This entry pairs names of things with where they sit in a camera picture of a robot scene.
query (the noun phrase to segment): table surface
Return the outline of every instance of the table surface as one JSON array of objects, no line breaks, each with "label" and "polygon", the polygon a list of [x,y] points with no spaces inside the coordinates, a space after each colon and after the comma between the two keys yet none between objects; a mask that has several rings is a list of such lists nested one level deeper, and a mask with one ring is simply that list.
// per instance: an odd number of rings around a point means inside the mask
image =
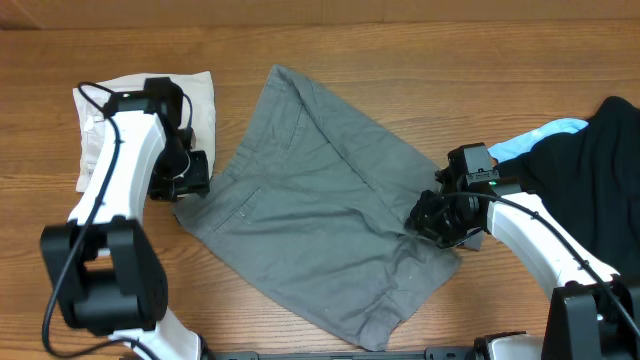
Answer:
[{"label": "table surface", "polygon": [[[211,71],[219,172],[279,63],[442,166],[459,145],[587,117],[608,95],[640,104],[639,36],[633,21],[0,32],[0,359],[47,358],[40,327],[51,285],[38,244],[43,226],[64,222],[80,198],[77,82]],[[248,285],[179,227],[169,204],[147,202],[144,225],[169,278],[170,307],[214,351],[358,350]],[[390,350],[544,334],[548,301],[509,249],[489,238],[482,251],[459,253],[460,270],[393,332]],[[52,333],[59,349],[95,342],[59,313]]]}]

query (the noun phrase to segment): black cloth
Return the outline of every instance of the black cloth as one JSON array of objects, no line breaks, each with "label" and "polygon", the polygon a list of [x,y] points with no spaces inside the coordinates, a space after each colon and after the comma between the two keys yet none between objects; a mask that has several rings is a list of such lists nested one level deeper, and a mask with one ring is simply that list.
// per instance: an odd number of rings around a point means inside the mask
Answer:
[{"label": "black cloth", "polygon": [[640,110],[609,97],[583,130],[549,136],[496,169],[535,190],[593,255],[640,275]]}]

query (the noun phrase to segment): shorts pocket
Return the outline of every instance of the shorts pocket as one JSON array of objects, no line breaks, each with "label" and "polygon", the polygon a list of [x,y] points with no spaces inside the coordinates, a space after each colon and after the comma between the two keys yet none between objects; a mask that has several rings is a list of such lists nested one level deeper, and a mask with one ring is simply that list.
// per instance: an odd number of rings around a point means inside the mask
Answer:
[{"label": "shorts pocket", "polygon": [[253,209],[255,209],[261,194],[262,188],[258,186],[244,196],[239,197],[238,205],[229,209],[226,212],[226,216],[219,219],[216,224],[212,224],[212,226],[210,226],[211,231],[214,233],[223,233],[233,226],[245,223],[253,212]]}]

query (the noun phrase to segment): folded white towel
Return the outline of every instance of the folded white towel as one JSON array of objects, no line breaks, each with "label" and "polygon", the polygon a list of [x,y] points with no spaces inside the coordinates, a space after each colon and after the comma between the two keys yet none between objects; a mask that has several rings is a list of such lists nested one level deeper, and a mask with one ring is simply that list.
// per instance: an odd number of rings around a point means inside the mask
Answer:
[{"label": "folded white towel", "polygon": [[[182,91],[191,98],[193,103],[192,127],[196,139],[195,150],[204,150],[209,161],[209,177],[213,174],[215,160],[215,131],[216,108],[213,96],[213,81],[208,71],[193,75],[175,74],[135,74],[119,77],[117,79],[103,81],[98,84],[114,91],[142,90],[144,80],[153,77],[171,78],[171,81],[182,88]],[[109,99],[109,94],[99,89],[84,87],[83,90],[98,105],[104,105]],[[80,122],[80,134],[82,135],[82,156],[80,157],[80,176],[76,183],[76,191],[84,192],[91,180],[91,174],[98,162],[98,156],[104,142],[105,121],[98,109],[95,109],[85,100],[78,89],[73,89],[73,99],[78,110]],[[182,124],[184,128],[189,120],[189,104],[184,101],[182,105]]]}]

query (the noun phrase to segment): gray shorts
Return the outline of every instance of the gray shorts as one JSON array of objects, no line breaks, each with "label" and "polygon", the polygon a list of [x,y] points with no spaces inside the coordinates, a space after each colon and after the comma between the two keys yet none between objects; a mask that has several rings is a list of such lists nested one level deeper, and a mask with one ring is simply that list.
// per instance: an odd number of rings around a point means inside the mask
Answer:
[{"label": "gray shorts", "polygon": [[322,85],[276,65],[211,193],[174,213],[280,305],[383,350],[459,265],[404,228],[420,192],[437,189],[435,170]]}]

